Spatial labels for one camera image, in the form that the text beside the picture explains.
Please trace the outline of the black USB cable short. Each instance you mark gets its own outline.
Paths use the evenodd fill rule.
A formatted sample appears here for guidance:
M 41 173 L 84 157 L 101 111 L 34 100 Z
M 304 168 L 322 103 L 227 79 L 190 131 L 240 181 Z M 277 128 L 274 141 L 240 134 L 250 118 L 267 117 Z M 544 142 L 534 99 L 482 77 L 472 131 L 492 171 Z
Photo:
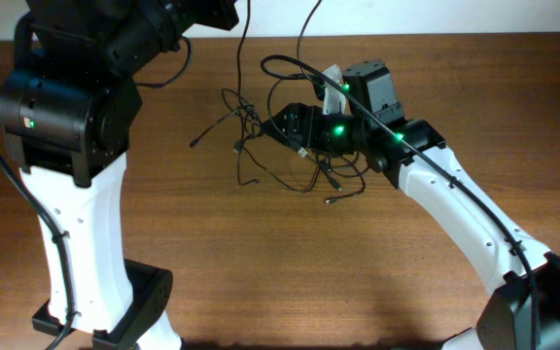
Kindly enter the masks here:
M 242 138 L 237 142 L 237 148 L 243 147 L 247 140 L 255 139 L 263 134 L 263 122 L 253 103 L 243 97 L 237 90 L 227 87 L 221 89 L 221 98 L 227 108 L 227 113 L 195 137 L 189 144 L 190 148 L 197 146 L 214 128 L 234 118 L 239 119 L 240 130 L 243 133 Z

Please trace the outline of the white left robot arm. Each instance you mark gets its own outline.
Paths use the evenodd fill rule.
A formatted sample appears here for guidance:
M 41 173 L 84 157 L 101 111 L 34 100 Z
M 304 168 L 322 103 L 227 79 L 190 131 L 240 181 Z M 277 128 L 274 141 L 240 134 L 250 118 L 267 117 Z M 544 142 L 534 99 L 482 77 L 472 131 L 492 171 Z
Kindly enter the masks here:
M 231 1 L 33 0 L 0 87 L 0 163 L 37 212 L 51 277 L 33 327 L 96 349 L 179 349 L 171 271 L 123 255 L 121 193 L 142 100 L 134 75 L 189 45 L 193 25 L 229 30 Z

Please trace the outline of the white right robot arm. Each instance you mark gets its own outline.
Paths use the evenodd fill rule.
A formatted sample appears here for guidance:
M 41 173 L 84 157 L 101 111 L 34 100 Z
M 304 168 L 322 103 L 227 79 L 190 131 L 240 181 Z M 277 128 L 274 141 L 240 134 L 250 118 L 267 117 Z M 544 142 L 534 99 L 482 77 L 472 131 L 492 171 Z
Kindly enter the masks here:
M 422 206 L 478 274 L 488 302 L 445 349 L 560 349 L 560 255 L 535 239 L 473 181 L 445 139 L 406 117 L 379 60 L 326 71 L 300 63 L 297 77 L 319 104 L 292 103 L 264 131 L 300 153 L 362 154 L 367 166 Z

